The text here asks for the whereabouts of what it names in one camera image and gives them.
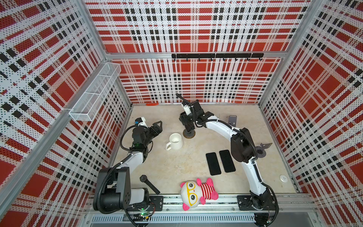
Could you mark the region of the wooden base phone stand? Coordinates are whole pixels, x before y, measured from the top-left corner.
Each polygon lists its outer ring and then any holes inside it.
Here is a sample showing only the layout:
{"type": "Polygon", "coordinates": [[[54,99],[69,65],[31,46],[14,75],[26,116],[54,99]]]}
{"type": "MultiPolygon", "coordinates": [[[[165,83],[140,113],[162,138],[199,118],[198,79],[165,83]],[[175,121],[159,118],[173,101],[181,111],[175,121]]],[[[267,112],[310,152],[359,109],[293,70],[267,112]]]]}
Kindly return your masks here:
{"type": "Polygon", "coordinates": [[[194,138],[196,135],[195,130],[191,130],[190,132],[188,132],[186,129],[183,130],[183,136],[186,139],[192,139],[194,138]]]}

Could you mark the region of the grey phone stand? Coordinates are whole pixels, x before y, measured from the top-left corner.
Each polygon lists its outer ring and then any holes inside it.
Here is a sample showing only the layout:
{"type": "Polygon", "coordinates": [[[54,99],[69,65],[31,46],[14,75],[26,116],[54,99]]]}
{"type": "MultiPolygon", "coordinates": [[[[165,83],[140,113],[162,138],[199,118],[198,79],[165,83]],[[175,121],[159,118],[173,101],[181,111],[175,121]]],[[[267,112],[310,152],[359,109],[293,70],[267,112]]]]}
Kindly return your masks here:
{"type": "Polygon", "coordinates": [[[236,123],[237,123],[237,116],[236,115],[231,115],[231,114],[221,114],[220,115],[220,119],[226,123],[228,123],[229,125],[236,127],[236,123]]]}
{"type": "Polygon", "coordinates": [[[272,145],[272,143],[266,143],[266,144],[261,143],[259,146],[256,146],[256,151],[257,151],[257,155],[258,155],[259,159],[266,157],[266,155],[267,155],[266,150],[271,145],[272,145]]]}

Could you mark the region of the black smartphone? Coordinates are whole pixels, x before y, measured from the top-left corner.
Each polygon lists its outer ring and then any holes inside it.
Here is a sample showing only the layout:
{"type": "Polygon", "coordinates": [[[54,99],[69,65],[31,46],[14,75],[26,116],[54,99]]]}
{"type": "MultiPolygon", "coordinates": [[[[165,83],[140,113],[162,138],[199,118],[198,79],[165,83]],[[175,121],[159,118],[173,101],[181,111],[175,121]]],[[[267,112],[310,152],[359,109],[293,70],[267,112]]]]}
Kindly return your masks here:
{"type": "Polygon", "coordinates": [[[212,176],[221,175],[220,165],[215,152],[207,153],[206,159],[209,167],[209,172],[212,176]]]}
{"type": "Polygon", "coordinates": [[[233,163],[232,156],[229,150],[221,150],[219,151],[219,155],[223,164],[224,171],[226,173],[235,172],[236,168],[233,163]]]}

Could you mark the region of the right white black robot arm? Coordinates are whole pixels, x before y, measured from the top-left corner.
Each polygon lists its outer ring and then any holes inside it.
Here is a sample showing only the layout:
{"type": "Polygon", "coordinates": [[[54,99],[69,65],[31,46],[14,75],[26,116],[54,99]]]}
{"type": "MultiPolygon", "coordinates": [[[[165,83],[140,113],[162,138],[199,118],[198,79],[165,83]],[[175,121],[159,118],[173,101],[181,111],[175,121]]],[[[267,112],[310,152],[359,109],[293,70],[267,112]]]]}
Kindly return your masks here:
{"type": "Polygon", "coordinates": [[[247,176],[251,202],[256,210],[262,210],[268,202],[274,202],[275,214],[279,212],[277,197],[272,188],[265,184],[260,176],[257,166],[258,153],[248,129],[239,129],[215,116],[211,112],[204,112],[199,101],[190,102],[180,94],[184,112],[179,116],[180,122],[185,127],[183,136],[191,139],[195,136],[195,129],[204,127],[211,129],[225,137],[231,143],[231,153],[234,160],[240,162],[247,176]]]}

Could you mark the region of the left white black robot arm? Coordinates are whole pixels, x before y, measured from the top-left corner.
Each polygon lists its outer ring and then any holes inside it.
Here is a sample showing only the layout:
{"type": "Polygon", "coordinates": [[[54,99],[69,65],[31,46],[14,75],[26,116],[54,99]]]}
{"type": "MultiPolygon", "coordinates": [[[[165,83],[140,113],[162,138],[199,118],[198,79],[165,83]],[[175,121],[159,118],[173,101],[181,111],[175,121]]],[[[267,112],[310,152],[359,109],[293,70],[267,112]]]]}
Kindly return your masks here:
{"type": "Polygon", "coordinates": [[[131,188],[130,174],[145,162],[149,154],[148,146],[163,131],[163,123],[158,121],[147,127],[142,117],[127,128],[130,129],[133,139],[131,147],[120,146],[128,152],[127,157],[98,173],[93,208],[102,214],[127,210],[131,206],[146,209],[150,204],[147,188],[131,188]]]}

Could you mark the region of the white ceramic mug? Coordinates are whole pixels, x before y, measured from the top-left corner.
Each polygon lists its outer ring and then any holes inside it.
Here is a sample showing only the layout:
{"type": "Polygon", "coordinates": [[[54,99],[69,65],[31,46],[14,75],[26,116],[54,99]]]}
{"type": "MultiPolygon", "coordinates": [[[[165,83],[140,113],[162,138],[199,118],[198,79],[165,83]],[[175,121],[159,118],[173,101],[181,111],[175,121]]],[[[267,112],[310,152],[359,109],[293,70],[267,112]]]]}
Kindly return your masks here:
{"type": "Polygon", "coordinates": [[[182,136],[178,133],[173,133],[169,137],[169,142],[166,144],[166,150],[179,150],[183,147],[182,136]]]}

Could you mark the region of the black wristwatch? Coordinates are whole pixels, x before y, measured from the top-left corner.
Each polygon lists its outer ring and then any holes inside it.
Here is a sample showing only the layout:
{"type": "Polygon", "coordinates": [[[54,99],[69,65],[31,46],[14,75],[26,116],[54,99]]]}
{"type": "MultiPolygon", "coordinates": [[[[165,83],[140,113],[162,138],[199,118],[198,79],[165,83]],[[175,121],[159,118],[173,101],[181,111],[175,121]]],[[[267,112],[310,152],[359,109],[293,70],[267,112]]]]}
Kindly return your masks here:
{"type": "Polygon", "coordinates": [[[159,195],[160,194],[160,191],[148,180],[147,176],[146,175],[142,175],[140,177],[140,181],[145,183],[150,189],[152,189],[152,191],[159,195]]]}

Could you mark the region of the pink white plush toy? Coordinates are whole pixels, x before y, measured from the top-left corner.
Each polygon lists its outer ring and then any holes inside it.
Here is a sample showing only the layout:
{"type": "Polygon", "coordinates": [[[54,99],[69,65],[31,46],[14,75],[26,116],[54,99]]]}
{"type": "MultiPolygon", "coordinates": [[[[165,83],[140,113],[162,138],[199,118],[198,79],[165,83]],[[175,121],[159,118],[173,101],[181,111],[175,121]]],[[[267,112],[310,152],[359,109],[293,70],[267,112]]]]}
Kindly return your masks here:
{"type": "Polygon", "coordinates": [[[211,178],[208,178],[205,183],[202,183],[199,178],[196,181],[182,182],[180,188],[184,211],[196,208],[199,204],[205,205],[207,200],[217,200],[219,198],[211,178]]]}

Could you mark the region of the white round puck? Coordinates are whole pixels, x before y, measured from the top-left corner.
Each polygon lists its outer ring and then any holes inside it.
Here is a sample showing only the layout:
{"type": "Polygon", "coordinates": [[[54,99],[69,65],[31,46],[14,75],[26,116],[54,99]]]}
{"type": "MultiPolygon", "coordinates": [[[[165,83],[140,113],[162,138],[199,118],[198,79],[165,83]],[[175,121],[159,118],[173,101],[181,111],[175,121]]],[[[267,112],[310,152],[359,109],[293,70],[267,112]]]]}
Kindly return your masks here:
{"type": "Polygon", "coordinates": [[[284,183],[287,183],[287,182],[288,182],[288,180],[289,180],[289,178],[288,178],[286,175],[280,175],[280,176],[279,176],[279,178],[280,178],[280,180],[281,180],[282,182],[284,182],[284,183]]]}

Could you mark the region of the black wall hook rail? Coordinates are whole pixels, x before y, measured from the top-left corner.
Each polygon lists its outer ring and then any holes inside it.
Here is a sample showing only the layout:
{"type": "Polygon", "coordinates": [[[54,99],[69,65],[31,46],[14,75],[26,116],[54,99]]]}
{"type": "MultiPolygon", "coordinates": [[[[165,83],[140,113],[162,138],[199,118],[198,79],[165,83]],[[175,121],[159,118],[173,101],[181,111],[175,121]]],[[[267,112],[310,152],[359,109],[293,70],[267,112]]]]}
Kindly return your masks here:
{"type": "Polygon", "coordinates": [[[257,58],[262,59],[264,57],[264,53],[241,53],[241,54],[232,54],[232,53],[216,53],[216,54],[171,54],[172,59],[251,59],[257,58]]]}

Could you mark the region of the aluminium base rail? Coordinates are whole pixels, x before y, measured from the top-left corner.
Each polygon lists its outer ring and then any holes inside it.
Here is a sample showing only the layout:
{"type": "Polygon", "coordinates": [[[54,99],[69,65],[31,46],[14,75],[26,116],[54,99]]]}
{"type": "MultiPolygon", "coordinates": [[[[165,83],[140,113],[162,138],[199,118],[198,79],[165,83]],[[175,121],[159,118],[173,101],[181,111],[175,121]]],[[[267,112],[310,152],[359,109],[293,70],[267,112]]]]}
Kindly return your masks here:
{"type": "MultiPolygon", "coordinates": [[[[181,197],[164,194],[157,200],[157,211],[141,227],[254,227],[256,218],[273,218],[275,209],[255,210],[246,194],[222,194],[217,201],[189,211],[182,209],[181,197]]],[[[277,194],[279,213],[273,227],[323,227],[316,204],[307,194],[277,194]]]]}

